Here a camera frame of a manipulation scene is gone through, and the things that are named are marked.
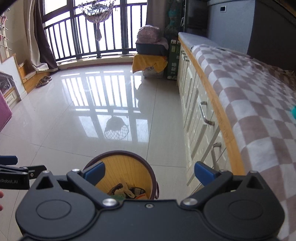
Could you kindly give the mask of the trash pile in bin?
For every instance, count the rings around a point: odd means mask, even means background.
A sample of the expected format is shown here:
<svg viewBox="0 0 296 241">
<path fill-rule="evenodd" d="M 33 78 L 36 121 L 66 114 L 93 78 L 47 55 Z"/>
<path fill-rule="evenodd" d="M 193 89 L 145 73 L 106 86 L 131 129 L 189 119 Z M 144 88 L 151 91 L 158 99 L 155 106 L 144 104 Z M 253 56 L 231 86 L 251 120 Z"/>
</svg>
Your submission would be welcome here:
<svg viewBox="0 0 296 241">
<path fill-rule="evenodd" d="M 125 181 L 114 186 L 107 194 L 118 201 L 124 201 L 126 199 L 142 200 L 147 198 L 147 194 L 144 189 L 139 187 L 130 187 Z"/>
</svg>

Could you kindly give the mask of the yellow bamboo trash bin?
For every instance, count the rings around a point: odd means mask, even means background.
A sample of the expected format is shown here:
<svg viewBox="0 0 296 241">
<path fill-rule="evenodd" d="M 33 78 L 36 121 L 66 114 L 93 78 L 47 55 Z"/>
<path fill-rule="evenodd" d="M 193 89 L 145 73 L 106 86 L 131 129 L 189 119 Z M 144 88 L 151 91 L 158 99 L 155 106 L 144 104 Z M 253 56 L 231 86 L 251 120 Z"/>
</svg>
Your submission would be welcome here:
<svg viewBox="0 0 296 241">
<path fill-rule="evenodd" d="M 105 175 L 96 187 L 109 194 L 111 189 L 124 181 L 129 188 L 145 190 L 147 199 L 159 198 L 159 185 L 152 167 L 145 159 L 128 151 L 110 151 L 93 158 L 85 168 L 102 161 Z"/>
</svg>

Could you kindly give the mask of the white carved cabinet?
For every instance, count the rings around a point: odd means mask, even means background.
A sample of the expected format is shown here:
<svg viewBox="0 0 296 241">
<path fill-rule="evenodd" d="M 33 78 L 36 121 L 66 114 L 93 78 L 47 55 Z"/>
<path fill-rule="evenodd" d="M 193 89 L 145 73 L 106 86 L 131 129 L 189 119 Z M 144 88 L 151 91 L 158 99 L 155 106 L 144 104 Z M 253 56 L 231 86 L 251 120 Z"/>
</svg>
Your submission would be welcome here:
<svg viewBox="0 0 296 241">
<path fill-rule="evenodd" d="M 179 88 L 186 150 L 187 194 L 203 185 L 194 175 L 197 161 L 214 170 L 226 169 L 243 175 L 245 169 L 230 121 L 217 94 L 203 72 L 191 48 L 179 38 Z"/>
</svg>

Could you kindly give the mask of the purple furniture panel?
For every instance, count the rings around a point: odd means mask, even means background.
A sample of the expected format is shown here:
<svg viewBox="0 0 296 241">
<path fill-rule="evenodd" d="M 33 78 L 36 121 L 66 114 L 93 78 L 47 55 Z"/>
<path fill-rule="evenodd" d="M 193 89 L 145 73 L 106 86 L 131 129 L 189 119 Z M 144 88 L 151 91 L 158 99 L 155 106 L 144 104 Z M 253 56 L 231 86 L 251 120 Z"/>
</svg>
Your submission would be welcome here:
<svg viewBox="0 0 296 241">
<path fill-rule="evenodd" d="M 0 92 L 0 131 L 4 128 L 7 122 L 11 119 L 12 112 L 8 106 L 3 94 Z"/>
</svg>

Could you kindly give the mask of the brown white checkered cloth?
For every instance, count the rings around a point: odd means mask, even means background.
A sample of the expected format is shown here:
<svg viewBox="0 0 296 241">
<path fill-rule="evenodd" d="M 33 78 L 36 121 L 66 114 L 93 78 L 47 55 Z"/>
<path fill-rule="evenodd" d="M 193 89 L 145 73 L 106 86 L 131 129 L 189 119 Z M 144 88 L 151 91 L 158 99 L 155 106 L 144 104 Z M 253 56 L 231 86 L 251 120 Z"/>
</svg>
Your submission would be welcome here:
<svg viewBox="0 0 296 241">
<path fill-rule="evenodd" d="M 280 240 L 295 240 L 295 73 L 206 44 L 192 53 L 229 119 L 246 171 L 258 171 L 285 211 Z"/>
</svg>

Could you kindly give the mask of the wooden step shelf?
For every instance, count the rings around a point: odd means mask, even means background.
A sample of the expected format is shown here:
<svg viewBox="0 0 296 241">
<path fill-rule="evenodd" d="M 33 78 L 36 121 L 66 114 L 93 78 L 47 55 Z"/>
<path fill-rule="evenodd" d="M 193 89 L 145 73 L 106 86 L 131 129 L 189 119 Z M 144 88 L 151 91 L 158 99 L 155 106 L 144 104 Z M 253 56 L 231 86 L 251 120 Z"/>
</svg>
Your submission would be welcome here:
<svg viewBox="0 0 296 241">
<path fill-rule="evenodd" d="M 42 77 L 50 76 L 50 72 L 48 70 L 40 71 L 40 72 L 35 71 L 28 60 L 25 60 L 23 63 L 18 65 L 16 60 L 16 54 L 13 54 L 12 56 L 8 57 L 6 60 L 10 58 L 13 59 L 13 63 L 16 66 L 18 76 L 21 80 L 21 87 L 24 88 L 24 90 L 19 90 L 17 89 L 17 87 L 15 87 L 20 98 L 22 98 L 22 96 L 26 96 L 34 88 L 36 88 L 37 83 Z"/>
</svg>

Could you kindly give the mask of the pair of brown shoes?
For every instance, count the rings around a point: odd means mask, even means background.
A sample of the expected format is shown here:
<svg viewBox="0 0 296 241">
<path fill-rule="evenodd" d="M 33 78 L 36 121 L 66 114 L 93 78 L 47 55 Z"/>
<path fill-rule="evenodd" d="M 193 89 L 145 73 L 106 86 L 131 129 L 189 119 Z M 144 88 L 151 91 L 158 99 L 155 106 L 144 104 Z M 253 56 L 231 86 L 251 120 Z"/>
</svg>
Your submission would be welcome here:
<svg viewBox="0 0 296 241">
<path fill-rule="evenodd" d="M 42 87 L 42 86 L 45 86 L 47 85 L 50 81 L 52 81 L 52 77 L 51 76 L 43 76 L 39 82 L 36 84 L 36 87 L 39 88 L 39 87 Z"/>
</svg>

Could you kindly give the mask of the green cardboard box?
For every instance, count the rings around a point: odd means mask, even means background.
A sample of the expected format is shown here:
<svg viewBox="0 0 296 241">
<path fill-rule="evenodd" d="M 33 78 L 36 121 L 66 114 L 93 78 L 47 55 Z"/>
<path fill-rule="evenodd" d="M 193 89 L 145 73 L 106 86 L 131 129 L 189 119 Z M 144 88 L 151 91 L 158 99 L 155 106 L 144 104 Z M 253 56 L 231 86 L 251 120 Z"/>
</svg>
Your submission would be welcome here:
<svg viewBox="0 0 296 241">
<path fill-rule="evenodd" d="M 180 41 L 171 40 L 169 44 L 167 78 L 177 80 L 180 57 Z"/>
</svg>

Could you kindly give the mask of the yellow cloth covered stool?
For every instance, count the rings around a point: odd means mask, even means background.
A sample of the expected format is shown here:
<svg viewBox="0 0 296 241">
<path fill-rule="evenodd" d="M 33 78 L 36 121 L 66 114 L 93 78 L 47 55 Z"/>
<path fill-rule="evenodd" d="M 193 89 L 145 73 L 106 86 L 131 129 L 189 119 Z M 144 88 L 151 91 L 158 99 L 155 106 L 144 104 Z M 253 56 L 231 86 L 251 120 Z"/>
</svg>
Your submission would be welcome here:
<svg viewBox="0 0 296 241">
<path fill-rule="evenodd" d="M 167 64 L 166 56 L 136 54 L 133 58 L 132 72 L 141 71 L 145 78 L 163 78 Z"/>
</svg>

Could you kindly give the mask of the brown left curtain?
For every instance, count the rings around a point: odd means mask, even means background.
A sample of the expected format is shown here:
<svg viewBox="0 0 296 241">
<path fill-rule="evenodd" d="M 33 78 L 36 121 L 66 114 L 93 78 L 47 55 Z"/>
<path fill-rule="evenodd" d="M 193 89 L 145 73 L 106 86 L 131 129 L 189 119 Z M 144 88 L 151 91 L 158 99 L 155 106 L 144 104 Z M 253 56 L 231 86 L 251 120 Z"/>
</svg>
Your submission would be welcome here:
<svg viewBox="0 0 296 241">
<path fill-rule="evenodd" d="M 41 1 L 24 1 L 23 12 L 31 66 L 36 72 L 58 71 L 42 22 Z"/>
</svg>

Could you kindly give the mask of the grey cushion pad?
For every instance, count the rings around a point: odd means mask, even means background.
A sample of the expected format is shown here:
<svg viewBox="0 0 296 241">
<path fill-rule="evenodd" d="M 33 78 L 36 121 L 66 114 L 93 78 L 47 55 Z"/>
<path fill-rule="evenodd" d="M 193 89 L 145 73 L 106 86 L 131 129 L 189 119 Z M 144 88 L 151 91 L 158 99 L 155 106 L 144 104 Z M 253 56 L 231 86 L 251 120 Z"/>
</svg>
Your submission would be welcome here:
<svg viewBox="0 0 296 241">
<path fill-rule="evenodd" d="M 189 33 L 179 32 L 179 38 L 183 41 L 183 43 L 191 50 L 196 45 L 205 44 L 212 47 L 219 47 L 219 45 L 208 38 L 193 35 Z"/>
</svg>

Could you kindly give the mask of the black balcony railing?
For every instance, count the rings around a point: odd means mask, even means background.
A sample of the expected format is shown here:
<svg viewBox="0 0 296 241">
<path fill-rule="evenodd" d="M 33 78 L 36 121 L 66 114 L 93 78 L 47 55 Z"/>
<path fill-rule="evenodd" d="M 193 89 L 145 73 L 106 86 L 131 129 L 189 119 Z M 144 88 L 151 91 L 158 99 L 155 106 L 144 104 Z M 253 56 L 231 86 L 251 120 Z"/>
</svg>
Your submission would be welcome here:
<svg viewBox="0 0 296 241">
<path fill-rule="evenodd" d="M 82 14 L 85 1 L 40 1 L 49 47 L 57 63 L 136 53 L 146 24 L 147 1 L 112 1 L 110 17 L 97 26 Z"/>
</svg>

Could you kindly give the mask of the grey storage box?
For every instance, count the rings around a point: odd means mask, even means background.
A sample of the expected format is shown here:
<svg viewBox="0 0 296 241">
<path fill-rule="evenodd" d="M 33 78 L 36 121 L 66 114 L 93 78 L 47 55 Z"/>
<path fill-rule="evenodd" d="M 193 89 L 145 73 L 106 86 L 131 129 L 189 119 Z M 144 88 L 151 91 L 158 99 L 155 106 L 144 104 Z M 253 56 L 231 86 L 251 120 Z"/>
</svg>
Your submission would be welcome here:
<svg viewBox="0 0 296 241">
<path fill-rule="evenodd" d="M 246 54 L 253 28 L 255 1 L 208 1 L 208 39 Z"/>
</svg>

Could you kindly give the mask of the hanging net basket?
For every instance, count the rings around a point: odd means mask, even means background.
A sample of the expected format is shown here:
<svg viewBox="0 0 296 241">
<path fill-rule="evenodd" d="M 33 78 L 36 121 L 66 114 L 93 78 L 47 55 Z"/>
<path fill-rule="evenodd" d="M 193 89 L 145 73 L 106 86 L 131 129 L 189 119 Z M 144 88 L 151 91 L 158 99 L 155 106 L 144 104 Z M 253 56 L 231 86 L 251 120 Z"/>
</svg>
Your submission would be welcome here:
<svg viewBox="0 0 296 241">
<path fill-rule="evenodd" d="M 78 5 L 85 19 L 95 24 L 95 39 L 97 42 L 102 38 L 100 24 L 105 22 L 112 15 L 114 2 L 115 1 L 107 1 L 107 3 L 102 3 L 102 1 L 89 1 Z"/>
</svg>

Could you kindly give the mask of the black drawer tower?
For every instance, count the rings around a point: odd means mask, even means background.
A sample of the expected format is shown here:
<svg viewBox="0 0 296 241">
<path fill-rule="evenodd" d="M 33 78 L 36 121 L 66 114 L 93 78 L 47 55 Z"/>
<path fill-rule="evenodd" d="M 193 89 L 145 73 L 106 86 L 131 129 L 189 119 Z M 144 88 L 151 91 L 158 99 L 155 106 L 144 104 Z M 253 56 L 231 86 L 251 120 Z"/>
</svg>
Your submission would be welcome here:
<svg viewBox="0 0 296 241">
<path fill-rule="evenodd" d="M 206 37 L 208 31 L 208 1 L 189 0 L 185 3 L 184 32 Z"/>
</svg>

